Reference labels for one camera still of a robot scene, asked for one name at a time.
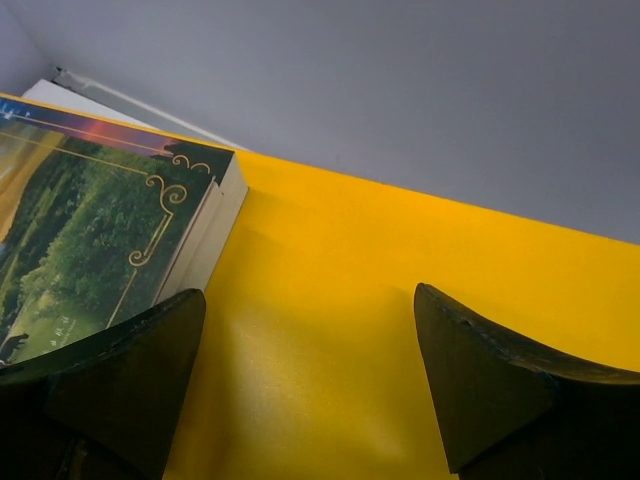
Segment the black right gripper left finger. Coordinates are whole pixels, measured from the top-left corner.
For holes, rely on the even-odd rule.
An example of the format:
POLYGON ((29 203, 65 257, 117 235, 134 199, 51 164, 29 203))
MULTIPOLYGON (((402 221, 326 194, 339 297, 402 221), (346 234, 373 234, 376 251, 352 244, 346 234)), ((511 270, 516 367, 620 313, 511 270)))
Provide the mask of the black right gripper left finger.
POLYGON ((160 479, 206 314, 188 289, 1 370, 4 479, 160 479))

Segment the Animal Farm book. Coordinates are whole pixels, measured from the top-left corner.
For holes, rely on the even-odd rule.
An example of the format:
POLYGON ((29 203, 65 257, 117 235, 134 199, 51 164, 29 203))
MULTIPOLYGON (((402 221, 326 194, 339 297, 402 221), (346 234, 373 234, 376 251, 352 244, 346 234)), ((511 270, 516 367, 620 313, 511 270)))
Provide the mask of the Animal Farm book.
POLYGON ((155 305, 181 240, 235 154, 1 99, 1 363, 155 305))

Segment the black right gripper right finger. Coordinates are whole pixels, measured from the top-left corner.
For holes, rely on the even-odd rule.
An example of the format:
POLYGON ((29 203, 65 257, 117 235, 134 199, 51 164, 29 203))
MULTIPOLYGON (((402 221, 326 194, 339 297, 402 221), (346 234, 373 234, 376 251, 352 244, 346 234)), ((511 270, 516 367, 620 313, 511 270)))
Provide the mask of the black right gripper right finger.
POLYGON ((451 473, 638 478, 638 373, 546 346, 428 284, 414 317, 451 473))

